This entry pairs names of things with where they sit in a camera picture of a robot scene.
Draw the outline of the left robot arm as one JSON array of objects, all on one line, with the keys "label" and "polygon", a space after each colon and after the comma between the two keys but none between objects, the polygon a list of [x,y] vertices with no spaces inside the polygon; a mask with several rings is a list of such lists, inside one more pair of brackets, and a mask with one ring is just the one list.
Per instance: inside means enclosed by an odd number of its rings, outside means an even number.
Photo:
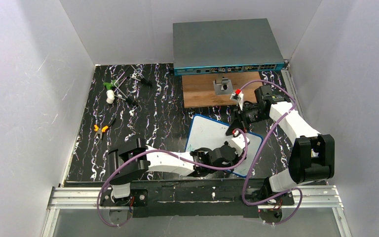
[{"label": "left robot arm", "polygon": [[204,177],[219,170],[234,170],[245,160],[249,142],[248,138],[239,135],[215,149],[198,148],[178,153],[155,149],[146,145],[144,139],[136,139],[108,151],[111,174],[102,191],[111,187],[112,198],[126,198],[131,194],[131,182],[146,172]]}]

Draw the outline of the blue framed whiteboard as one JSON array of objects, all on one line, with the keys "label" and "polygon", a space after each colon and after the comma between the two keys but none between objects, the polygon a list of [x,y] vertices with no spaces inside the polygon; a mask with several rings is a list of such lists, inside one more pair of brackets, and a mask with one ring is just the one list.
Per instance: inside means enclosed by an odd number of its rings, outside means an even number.
[{"label": "blue framed whiteboard", "polygon": [[[202,147],[209,148],[211,150],[218,148],[223,145],[225,141],[230,140],[231,137],[226,136],[226,131],[228,128],[229,124],[227,123],[213,120],[202,115],[195,115],[191,122],[185,151],[190,152]],[[248,169],[263,141],[262,136],[256,133],[247,132],[246,136],[249,139],[246,159],[232,172],[233,174],[243,178],[245,178],[248,174]]]}]

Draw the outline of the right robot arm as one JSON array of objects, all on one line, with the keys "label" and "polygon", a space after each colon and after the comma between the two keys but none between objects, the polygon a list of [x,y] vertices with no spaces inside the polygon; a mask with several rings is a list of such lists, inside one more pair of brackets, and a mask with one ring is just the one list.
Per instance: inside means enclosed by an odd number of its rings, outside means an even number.
[{"label": "right robot arm", "polygon": [[270,85],[254,91],[256,102],[244,101],[240,89],[230,99],[238,103],[235,119],[226,131],[227,135],[239,128],[247,131],[252,123],[266,119],[279,122],[279,127],[292,142],[288,168],[266,178],[261,188],[262,196],[270,196],[301,184],[333,178],[335,173],[335,141],[329,134],[321,134],[312,128],[293,110],[287,95],[274,93]]}]

